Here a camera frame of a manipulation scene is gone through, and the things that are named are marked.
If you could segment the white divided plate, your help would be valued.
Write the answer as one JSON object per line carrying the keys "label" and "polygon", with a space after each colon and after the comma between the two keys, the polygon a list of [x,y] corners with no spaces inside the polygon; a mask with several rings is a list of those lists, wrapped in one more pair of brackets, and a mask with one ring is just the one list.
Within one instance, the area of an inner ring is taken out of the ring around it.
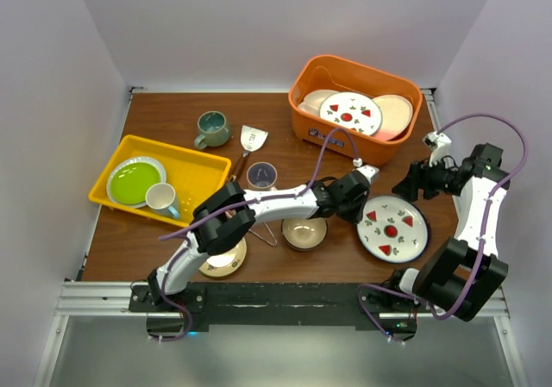
{"label": "white divided plate", "polygon": [[308,114],[319,116],[323,101],[336,93],[334,90],[315,90],[304,97],[298,108]]}

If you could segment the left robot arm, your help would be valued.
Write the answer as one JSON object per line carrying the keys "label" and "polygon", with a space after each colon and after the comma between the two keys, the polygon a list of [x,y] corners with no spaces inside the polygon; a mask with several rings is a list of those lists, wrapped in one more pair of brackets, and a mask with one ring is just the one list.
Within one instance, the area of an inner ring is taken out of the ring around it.
{"label": "left robot arm", "polygon": [[147,277],[148,301],[159,311],[173,309],[199,267],[211,256],[233,249],[256,224],[285,219],[338,216],[356,224],[379,170],[364,165],[325,184],[308,184],[286,190],[244,190],[237,182],[224,185],[193,212],[192,223],[161,240],[180,238],[175,254]]}

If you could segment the watermelon pattern plate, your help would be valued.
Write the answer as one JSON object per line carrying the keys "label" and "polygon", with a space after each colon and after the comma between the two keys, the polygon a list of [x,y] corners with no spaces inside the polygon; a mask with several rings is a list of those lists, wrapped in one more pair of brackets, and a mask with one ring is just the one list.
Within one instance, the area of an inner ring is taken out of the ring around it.
{"label": "watermelon pattern plate", "polygon": [[338,92],[320,105],[319,116],[360,134],[372,135],[383,121],[380,107],[369,97],[355,92]]}
{"label": "watermelon pattern plate", "polygon": [[430,226],[412,203],[396,196],[369,198],[356,225],[361,244],[377,259],[404,264],[430,243]]}

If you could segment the green ceramic mug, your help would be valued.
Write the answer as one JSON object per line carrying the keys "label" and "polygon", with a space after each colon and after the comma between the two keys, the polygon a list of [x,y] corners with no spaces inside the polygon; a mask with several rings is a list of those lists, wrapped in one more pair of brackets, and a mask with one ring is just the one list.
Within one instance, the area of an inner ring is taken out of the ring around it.
{"label": "green ceramic mug", "polygon": [[206,147],[220,147],[231,136],[231,128],[226,116],[219,111],[207,111],[197,121],[198,136],[194,147],[203,150]]}

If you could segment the cream and pink branch plate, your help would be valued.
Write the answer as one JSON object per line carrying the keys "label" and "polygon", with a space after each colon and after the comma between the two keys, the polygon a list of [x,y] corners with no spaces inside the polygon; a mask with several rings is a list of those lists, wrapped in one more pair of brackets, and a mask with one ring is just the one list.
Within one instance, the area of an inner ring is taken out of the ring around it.
{"label": "cream and pink branch plate", "polygon": [[409,126],[413,115],[411,103],[398,95],[383,95],[373,99],[379,107],[382,121],[379,130],[373,134],[376,140],[393,140]]}

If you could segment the lavender mug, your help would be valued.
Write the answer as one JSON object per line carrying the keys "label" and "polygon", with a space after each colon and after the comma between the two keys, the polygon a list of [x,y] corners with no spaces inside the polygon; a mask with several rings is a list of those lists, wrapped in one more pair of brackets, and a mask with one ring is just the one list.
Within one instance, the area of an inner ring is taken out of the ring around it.
{"label": "lavender mug", "polygon": [[246,178],[251,190],[270,190],[277,181],[278,172],[270,163],[257,162],[248,168]]}

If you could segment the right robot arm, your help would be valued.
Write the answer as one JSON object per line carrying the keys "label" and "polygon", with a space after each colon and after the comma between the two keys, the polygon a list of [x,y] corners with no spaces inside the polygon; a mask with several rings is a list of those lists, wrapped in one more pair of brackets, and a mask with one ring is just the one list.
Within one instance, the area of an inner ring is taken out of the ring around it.
{"label": "right robot arm", "polygon": [[500,205],[510,181],[501,169],[503,150],[489,143],[474,147],[460,166],[441,160],[411,163],[405,178],[392,193],[413,203],[419,195],[430,200],[441,192],[461,201],[455,235],[420,269],[392,274],[393,285],[384,291],[386,306],[405,311],[415,297],[463,320],[471,321],[504,282],[509,266],[498,259],[496,228]]}

